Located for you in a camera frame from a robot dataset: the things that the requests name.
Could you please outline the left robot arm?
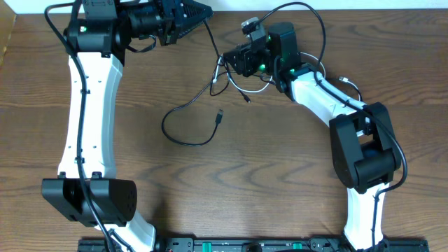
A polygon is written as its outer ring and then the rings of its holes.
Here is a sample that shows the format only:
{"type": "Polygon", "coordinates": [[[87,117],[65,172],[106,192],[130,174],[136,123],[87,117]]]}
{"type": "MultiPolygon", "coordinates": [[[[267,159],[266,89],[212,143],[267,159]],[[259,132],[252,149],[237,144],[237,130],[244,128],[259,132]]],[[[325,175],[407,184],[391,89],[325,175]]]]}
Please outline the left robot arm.
{"type": "Polygon", "coordinates": [[[137,211],[137,187],[117,177],[113,132],[125,53],[133,39],[167,46],[208,20],[196,1],[72,1],[59,33],[69,56],[71,103],[56,178],[41,184],[43,198],[65,218],[101,230],[86,251],[163,251],[166,244],[137,211]]]}

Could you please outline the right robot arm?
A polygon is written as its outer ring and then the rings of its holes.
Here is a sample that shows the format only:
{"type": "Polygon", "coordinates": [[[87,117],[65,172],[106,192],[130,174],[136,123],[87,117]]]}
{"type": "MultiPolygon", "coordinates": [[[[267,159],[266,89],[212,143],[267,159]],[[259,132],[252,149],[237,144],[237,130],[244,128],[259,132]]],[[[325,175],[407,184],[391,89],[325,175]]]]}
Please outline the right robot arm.
{"type": "Polygon", "coordinates": [[[269,74],[280,93],[329,127],[333,167],[348,195],[344,238],[352,251],[380,247],[384,196],[402,160],[386,107],[353,99],[303,62],[292,23],[266,29],[254,17],[241,30],[247,43],[224,53],[223,59],[245,77],[269,74]]]}

